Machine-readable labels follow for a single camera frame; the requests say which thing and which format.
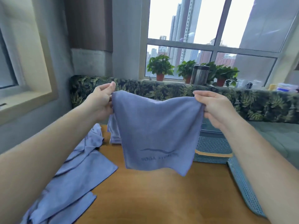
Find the person's left hand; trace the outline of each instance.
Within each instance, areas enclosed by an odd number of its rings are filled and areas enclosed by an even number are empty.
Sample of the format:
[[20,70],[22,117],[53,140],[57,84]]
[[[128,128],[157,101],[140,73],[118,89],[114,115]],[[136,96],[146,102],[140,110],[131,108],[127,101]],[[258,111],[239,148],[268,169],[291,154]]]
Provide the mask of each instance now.
[[84,108],[95,114],[96,121],[106,119],[113,113],[111,94],[115,90],[115,82],[97,86],[83,102]]

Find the potted plant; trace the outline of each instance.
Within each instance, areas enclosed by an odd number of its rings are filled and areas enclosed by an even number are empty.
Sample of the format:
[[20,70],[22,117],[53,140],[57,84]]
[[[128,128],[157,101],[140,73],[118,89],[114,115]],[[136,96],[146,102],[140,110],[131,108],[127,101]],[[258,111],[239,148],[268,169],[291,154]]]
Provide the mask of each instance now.
[[185,83],[190,84],[190,79],[193,71],[193,66],[196,64],[195,60],[183,61],[178,65],[178,76],[183,76]]
[[157,75],[157,81],[163,81],[165,75],[173,75],[174,66],[170,64],[169,59],[164,54],[150,58],[147,70]]
[[212,84],[213,86],[235,86],[238,76],[238,68],[231,68],[230,66],[215,65],[215,62],[203,63],[210,67],[209,74],[207,77],[207,84]]

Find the leaf patterned sofa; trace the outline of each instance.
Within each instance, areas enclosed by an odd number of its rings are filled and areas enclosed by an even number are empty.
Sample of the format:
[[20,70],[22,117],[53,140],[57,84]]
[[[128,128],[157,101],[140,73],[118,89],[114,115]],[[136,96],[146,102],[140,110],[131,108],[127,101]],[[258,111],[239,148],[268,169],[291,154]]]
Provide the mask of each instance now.
[[265,139],[299,169],[299,95],[297,93],[74,75],[70,79],[72,107],[80,105],[96,86],[111,81],[116,83],[116,91],[125,90],[157,100],[193,96],[194,90],[210,90],[222,94],[232,102],[236,111],[245,120],[249,121]]

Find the terracotta pot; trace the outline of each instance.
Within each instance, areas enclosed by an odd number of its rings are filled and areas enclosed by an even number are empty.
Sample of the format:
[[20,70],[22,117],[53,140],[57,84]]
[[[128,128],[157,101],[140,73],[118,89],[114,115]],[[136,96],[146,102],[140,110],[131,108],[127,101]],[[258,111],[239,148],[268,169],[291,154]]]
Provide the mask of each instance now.
[[157,74],[157,81],[163,81],[164,75],[163,74]]
[[216,86],[223,86],[227,79],[217,79]]
[[190,84],[191,75],[184,79],[186,84]]

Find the person's right arm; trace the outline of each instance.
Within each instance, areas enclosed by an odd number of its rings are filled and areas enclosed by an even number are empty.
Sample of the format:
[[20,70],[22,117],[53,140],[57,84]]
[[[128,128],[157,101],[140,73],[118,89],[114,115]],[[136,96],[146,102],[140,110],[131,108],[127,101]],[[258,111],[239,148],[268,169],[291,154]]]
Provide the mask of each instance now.
[[225,96],[193,93],[206,105],[205,117],[226,137],[270,222],[299,223],[299,171],[240,117]]

